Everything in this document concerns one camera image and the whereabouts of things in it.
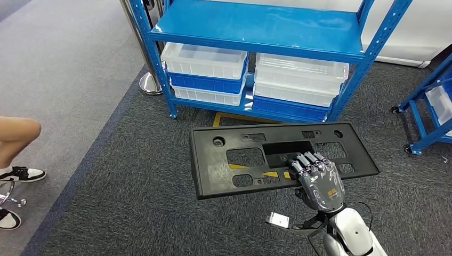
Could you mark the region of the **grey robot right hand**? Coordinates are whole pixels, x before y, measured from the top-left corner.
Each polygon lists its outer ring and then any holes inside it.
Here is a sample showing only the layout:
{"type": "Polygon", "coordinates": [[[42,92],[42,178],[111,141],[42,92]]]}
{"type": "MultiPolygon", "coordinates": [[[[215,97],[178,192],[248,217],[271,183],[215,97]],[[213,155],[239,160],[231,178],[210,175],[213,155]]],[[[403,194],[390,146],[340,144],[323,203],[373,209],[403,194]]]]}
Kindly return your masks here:
{"type": "Polygon", "coordinates": [[[301,184],[295,195],[309,208],[334,213],[345,206],[343,182],[333,161],[307,151],[290,159],[288,165],[290,176],[301,184]]]}

